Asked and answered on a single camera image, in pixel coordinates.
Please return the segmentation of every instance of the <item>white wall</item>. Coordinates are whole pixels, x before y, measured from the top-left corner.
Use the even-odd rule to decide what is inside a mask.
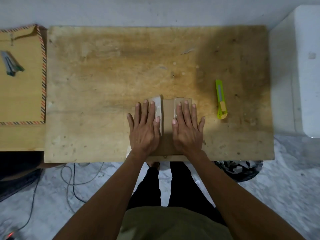
[[[0,28],[31,23],[272,28],[301,4],[320,4],[320,0],[0,0]]]

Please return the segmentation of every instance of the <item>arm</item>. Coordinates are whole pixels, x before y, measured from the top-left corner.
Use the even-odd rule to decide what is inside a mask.
[[[121,167],[64,225],[53,240],[116,239],[141,167],[159,144],[160,117],[155,117],[154,102],[145,100],[140,115],[127,115],[131,152]]]
[[[205,118],[198,125],[197,109],[188,104],[177,106],[177,120],[172,121],[175,147],[192,163],[212,200],[220,211],[234,239],[304,238],[273,210],[234,182],[201,150]]]

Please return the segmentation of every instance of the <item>person's left hand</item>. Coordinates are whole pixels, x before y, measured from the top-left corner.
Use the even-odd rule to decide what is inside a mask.
[[[149,110],[148,105],[145,99],[141,110],[141,104],[137,103],[134,119],[127,114],[131,151],[144,159],[157,149],[160,140],[160,117],[155,118],[155,103],[151,102]]]

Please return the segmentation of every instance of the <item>foot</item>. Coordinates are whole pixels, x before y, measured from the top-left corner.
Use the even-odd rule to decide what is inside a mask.
[[[158,171],[160,170],[160,162],[158,161],[146,161],[149,168],[156,168]]]

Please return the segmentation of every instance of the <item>white styrofoam box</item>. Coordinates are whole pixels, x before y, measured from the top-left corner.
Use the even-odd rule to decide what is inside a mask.
[[[273,28],[269,50],[274,133],[320,138],[320,5]]]

